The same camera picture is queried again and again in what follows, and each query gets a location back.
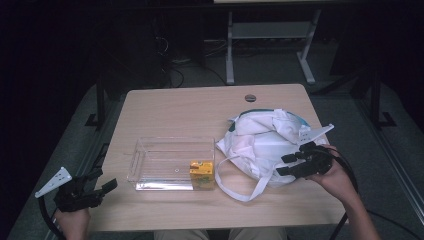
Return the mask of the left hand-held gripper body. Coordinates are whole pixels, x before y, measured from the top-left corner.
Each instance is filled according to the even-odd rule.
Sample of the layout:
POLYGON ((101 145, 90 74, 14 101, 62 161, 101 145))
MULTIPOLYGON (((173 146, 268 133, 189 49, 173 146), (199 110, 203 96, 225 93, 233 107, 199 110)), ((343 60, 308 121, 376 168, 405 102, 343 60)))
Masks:
POLYGON ((101 204, 103 197, 97 196, 97 190, 86 191, 82 176, 73 177, 65 167, 61 167, 54 176, 35 193, 37 199, 57 189, 54 197, 56 206, 62 212, 75 212, 85 208, 95 208, 101 204))

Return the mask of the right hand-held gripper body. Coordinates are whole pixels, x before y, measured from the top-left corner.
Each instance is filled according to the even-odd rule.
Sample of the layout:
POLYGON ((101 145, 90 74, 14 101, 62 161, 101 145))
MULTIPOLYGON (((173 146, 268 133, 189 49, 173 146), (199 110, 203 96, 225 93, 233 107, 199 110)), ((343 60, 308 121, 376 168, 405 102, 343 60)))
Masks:
POLYGON ((296 178, 307 177, 316 173, 325 174, 332 167, 333 156, 322 146, 318 146, 315 141, 323 137, 334 126, 328 126, 301 131, 299 133, 299 150, 295 153, 297 159, 302 163, 294 166, 294 176, 296 178))

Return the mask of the white cloth tote bag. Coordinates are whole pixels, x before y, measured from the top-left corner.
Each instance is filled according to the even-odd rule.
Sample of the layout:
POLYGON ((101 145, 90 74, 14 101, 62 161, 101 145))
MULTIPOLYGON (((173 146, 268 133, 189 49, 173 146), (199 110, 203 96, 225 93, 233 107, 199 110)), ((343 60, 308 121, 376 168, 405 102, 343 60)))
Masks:
MULTIPOLYGON (((281 157, 296 153, 299 150, 299 133, 311 129, 303 118, 283 109, 252 109, 241 113, 232 119, 232 125, 216 146, 226 160, 255 179, 257 185, 252 193, 239 194, 224 185, 220 168, 216 167, 218 186, 233 199, 249 202, 262 194, 266 187, 276 188, 292 183, 296 177, 280 176, 276 169, 302 163, 299 159, 285 164, 281 157)), ((325 142, 325 135, 315 141, 317 145, 325 142)))

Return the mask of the clear plastic storage box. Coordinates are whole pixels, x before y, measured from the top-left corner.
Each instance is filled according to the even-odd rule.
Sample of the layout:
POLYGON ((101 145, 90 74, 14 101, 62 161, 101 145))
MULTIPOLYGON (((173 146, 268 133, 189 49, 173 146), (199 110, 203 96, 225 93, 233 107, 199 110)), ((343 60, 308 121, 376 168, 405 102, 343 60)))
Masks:
POLYGON ((192 187, 191 161, 213 161, 211 137, 143 137, 137 140, 127 180, 137 191, 202 191, 192 187))

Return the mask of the yellow drink carton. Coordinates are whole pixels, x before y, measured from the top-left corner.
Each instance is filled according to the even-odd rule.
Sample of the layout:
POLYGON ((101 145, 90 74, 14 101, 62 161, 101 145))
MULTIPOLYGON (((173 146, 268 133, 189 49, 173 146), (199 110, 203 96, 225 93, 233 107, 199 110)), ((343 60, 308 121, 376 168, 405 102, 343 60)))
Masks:
POLYGON ((189 174, 194 190, 213 190, 215 186, 214 162, 191 161, 189 174))

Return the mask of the person's left hand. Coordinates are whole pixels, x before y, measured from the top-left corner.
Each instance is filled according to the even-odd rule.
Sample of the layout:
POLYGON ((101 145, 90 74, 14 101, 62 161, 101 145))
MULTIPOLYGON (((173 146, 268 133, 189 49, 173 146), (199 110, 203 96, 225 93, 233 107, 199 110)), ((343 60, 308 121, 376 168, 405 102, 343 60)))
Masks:
POLYGON ((75 212, 57 210, 54 214, 66 240, 88 240, 91 215, 88 209, 75 212))

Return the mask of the person's right hand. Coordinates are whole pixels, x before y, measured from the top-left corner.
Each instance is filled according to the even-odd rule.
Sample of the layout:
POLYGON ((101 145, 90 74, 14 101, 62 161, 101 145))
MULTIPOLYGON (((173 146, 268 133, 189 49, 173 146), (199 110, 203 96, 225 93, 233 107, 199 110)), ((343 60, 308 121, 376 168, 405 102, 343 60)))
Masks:
POLYGON ((344 168, 336 161, 338 154, 334 146, 329 146, 330 153, 333 154, 332 167, 325 174, 314 174, 306 177, 323 187, 329 194, 347 203, 358 197, 354 186, 344 168))

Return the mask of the black metal stand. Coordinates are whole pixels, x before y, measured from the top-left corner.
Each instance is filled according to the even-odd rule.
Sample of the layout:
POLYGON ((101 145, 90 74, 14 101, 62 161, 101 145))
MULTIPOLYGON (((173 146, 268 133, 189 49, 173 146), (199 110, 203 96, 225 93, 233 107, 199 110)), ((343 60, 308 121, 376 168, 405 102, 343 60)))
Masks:
POLYGON ((89 115, 85 125, 100 130, 106 118, 105 91, 101 81, 96 83, 96 109, 95 113, 89 115))
POLYGON ((372 125, 381 130, 385 127, 396 127, 397 124, 389 112, 380 111, 381 78, 377 66, 369 66, 366 73, 366 86, 369 93, 369 118, 372 125))

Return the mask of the white metal table frame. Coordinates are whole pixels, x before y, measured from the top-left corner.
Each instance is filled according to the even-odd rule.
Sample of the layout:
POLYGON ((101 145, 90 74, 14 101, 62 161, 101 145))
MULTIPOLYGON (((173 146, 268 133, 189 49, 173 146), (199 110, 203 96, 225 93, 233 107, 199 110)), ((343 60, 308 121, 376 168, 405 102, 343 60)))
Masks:
POLYGON ((297 52, 298 63, 307 84, 313 85, 315 78, 307 61, 307 56, 318 26, 321 10, 315 10, 310 21, 297 22, 233 22, 233 13, 228 13, 226 83, 235 84, 233 64, 233 41, 248 39, 303 39, 304 46, 297 52))

